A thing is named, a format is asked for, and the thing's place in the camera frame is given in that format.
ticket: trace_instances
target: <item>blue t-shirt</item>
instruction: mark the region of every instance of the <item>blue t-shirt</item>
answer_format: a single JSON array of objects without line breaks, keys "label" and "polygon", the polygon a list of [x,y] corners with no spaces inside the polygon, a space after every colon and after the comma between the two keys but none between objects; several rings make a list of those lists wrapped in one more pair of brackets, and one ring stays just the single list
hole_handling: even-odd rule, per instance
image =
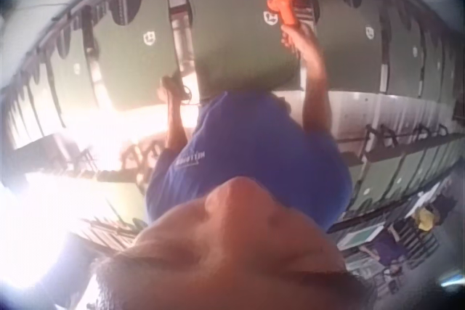
[{"label": "blue t-shirt", "polygon": [[352,193],[331,135],[306,133],[271,94],[225,92],[201,108],[180,154],[161,154],[147,189],[148,215],[155,221],[236,176],[254,179],[324,229],[340,217]]}]

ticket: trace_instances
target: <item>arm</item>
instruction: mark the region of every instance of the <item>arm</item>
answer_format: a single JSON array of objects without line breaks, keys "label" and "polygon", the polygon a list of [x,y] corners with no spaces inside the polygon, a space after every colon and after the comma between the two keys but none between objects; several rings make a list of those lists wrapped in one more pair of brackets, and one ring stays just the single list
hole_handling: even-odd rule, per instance
[{"label": "arm", "polygon": [[391,224],[389,226],[389,228],[387,228],[387,229],[389,230],[389,232],[394,237],[395,242],[399,242],[400,241],[400,236],[399,236],[399,233],[394,229],[394,226]]},{"label": "arm", "polygon": [[331,106],[328,97],[328,79],[323,54],[315,34],[301,28],[282,26],[283,43],[297,50],[307,67],[303,127],[305,131],[331,131]]},{"label": "arm", "polygon": [[168,104],[168,132],[165,146],[166,149],[172,150],[177,155],[187,144],[187,137],[181,119],[181,98],[177,93],[177,87],[169,78],[163,78],[162,84],[166,90],[166,102]]},{"label": "arm", "polygon": [[374,253],[372,250],[370,250],[369,248],[365,247],[365,246],[360,246],[358,248],[361,252],[365,252],[367,253],[371,258],[373,258],[375,261],[379,261],[379,256]]}]

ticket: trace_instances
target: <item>hand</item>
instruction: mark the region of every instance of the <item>hand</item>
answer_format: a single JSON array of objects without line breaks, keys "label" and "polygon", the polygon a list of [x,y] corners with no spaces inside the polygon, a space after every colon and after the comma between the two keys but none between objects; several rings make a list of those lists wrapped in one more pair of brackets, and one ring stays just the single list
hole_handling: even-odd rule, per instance
[{"label": "hand", "polygon": [[169,76],[164,76],[161,79],[161,86],[158,88],[158,98],[165,103],[181,104],[181,93],[179,87]]},{"label": "hand", "polygon": [[283,38],[281,42],[293,53],[299,53],[302,59],[313,70],[324,68],[323,55],[318,45],[313,31],[307,26],[301,25],[300,28],[282,25]]}]

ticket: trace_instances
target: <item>seat logo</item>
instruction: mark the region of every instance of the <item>seat logo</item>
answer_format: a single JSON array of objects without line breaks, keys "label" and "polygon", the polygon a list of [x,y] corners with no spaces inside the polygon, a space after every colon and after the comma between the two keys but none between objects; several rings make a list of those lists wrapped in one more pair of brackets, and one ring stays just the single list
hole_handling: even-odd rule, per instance
[{"label": "seat logo", "polygon": [[373,40],[375,38],[375,30],[369,25],[365,27],[365,33],[368,39]]},{"label": "seat logo", "polygon": [[156,37],[155,37],[155,32],[154,31],[149,31],[149,32],[144,34],[144,43],[145,43],[145,45],[152,46],[152,45],[154,45],[155,41],[156,41]]},{"label": "seat logo", "polygon": [[263,19],[268,25],[275,25],[278,23],[278,14],[272,14],[269,11],[263,11]]}]

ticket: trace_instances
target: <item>green stadium seat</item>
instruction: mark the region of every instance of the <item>green stadium seat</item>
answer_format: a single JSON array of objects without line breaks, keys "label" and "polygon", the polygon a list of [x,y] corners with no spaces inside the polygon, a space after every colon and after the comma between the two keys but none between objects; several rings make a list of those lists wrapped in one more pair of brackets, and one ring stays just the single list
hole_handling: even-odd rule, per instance
[{"label": "green stadium seat", "polygon": [[29,88],[43,136],[48,136],[62,130],[62,124],[53,100],[46,66],[40,64],[37,73],[29,80]]},{"label": "green stadium seat", "polygon": [[344,0],[318,0],[316,5],[318,41],[330,89],[379,92],[381,23],[377,0],[361,0],[358,8]]},{"label": "green stadium seat", "polygon": [[383,198],[397,173],[403,153],[403,147],[394,147],[378,148],[366,154],[367,169],[349,210],[361,211]]},{"label": "green stadium seat", "polygon": [[42,138],[41,129],[39,128],[36,116],[34,115],[34,109],[32,107],[31,100],[29,99],[28,87],[26,85],[22,85],[20,87],[17,101],[20,108],[20,114],[23,116],[25,129],[28,132],[29,142]]},{"label": "green stadium seat", "polygon": [[442,75],[442,88],[440,101],[443,104],[453,106],[455,98],[453,96],[453,79],[455,69],[454,51],[449,46],[444,46],[444,73]]},{"label": "green stadium seat", "polygon": [[178,70],[168,0],[142,0],[135,18],[118,25],[108,11],[94,26],[98,63],[119,111],[161,104],[156,90]]},{"label": "green stadium seat", "polygon": [[439,101],[441,96],[442,75],[442,43],[437,40],[436,45],[430,33],[425,33],[426,60],[424,64],[424,82],[422,99]]},{"label": "green stadium seat", "polygon": [[447,154],[447,151],[449,149],[449,146],[451,146],[451,139],[452,136],[439,136],[435,137],[434,140],[439,143],[437,146],[437,153],[434,157],[434,160],[432,161],[431,167],[429,168],[429,171],[426,174],[426,181],[432,180],[434,177],[439,176],[442,172],[441,164],[442,160]]},{"label": "green stadium seat", "polygon": [[417,144],[404,146],[405,157],[400,165],[399,171],[392,180],[392,186],[383,196],[384,200],[398,200],[405,194],[408,184],[415,176],[424,156],[424,149]]},{"label": "green stadium seat", "polygon": [[16,125],[15,125],[15,122],[13,121],[11,110],[7,112],[5,123],[6,123],[7,131],[11,135],[11,141],[12,141],[13,148],[16,149],[19,147],[18,145],[21,143],[21,140],[17,133]]},{"label": "green stadium seat", "polygon": [[10,123],[16,135],[16,148],[21,148],[30,142],[28,132],[21,118],[17,100],[12,100],[9,110]]},{"label": "green stadium seat", "polygon": [[418,170],[415,172],[415,175],[408,185],[408,194],[415,192],[422,184],[425,183],[426,174],[431,168],[434,157],[439,149],[438,146],[431,146],[431,143],[426,143],[425,141],[419,141],[418,143],[423,144],[426,151],[424,153],[423,160],[420,162]]},{"label": "green stadium seat", "polygon": [[421,76],[421,34],[419,24],[410,19],[410,30],[402,22],[397,7],[388,8],[390,23],[389,82],[387,93],[417,97]]},{"label": "green stadium seat", "polygon": [[452,136],[454,139],[450,141],[449,147],[439,165],[440,172],[447,171],[460,158],[461,143],[463,142],[464,136],[462,134],[454,134]]},{"label": "green stadium seat", "polygon": [[354,189],[362,173],[363,161],[353,152],[343,152],[341,155],[344,159],[344,163],[349,168],[352,189]]},{"label": "green stadium seat", "polygon": [[201,99],[224,90],[299,90],[299,61],[280,42],[267,0],[188,0]]},{"label": "green stadium seat", "polygon": [[81,29],[70,29],[68,54],[62,58],[56,48],[50,65],[63,122],[70,126],[85,121],[97,111],[97,101],[87,67]]}]

